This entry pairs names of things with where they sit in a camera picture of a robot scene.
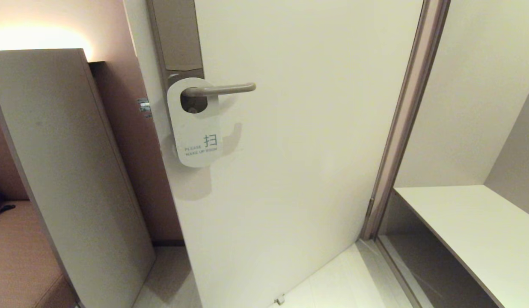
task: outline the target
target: chinese character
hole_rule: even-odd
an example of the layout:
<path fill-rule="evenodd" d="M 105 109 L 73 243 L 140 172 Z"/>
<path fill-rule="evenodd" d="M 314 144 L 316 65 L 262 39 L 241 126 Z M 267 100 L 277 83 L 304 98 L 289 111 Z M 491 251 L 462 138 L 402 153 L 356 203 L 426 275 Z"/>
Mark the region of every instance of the chinese character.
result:
<path fill-rule="evenodd" d="M 206 135 L 204 139 L 206 148 L 210 145 L 217 145 L 217 135 Z"/>

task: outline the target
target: closet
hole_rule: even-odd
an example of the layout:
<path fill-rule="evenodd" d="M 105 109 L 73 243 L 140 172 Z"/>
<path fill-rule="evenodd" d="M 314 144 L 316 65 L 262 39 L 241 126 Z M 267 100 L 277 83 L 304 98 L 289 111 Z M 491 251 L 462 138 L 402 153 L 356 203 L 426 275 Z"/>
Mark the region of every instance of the closet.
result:
<path fill-rule="evenodd" d="M 452 1 L 377 243 L 414 306 L 529 308 L 529 1 Z"/>

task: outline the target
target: sofa cushion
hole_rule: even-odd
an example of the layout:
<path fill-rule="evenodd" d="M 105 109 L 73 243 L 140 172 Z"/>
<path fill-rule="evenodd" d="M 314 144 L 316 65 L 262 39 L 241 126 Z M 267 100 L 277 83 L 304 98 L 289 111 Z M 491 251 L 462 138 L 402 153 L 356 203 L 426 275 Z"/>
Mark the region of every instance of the sofa cushion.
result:
<path fill-rule="evenodd" d="M 0 308 L 72 308 L 75 297 L 29 201 L 0 214 Z"/>

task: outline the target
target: door hanger hole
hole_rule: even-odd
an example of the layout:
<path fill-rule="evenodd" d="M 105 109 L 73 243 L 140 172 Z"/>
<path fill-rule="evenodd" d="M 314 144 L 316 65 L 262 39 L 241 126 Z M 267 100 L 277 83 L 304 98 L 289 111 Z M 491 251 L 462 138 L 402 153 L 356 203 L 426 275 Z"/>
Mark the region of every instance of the door hanger hole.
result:
<path fill-rule="evenodd" d="M 201 113 L 208 107 L 208 98 L 190 98 L 181 94 L 181 107 L 187 113 Z"/>

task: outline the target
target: white shelf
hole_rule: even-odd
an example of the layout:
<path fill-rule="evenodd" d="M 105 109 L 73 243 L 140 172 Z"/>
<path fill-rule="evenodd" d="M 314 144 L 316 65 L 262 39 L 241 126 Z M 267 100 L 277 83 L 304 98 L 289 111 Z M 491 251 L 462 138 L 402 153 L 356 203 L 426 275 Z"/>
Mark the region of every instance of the white shelf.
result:
<path fill-rule="evenodd" d="M 395 190 L 499 306 L 529 308 L 529 214 L 484 185 Z"/>

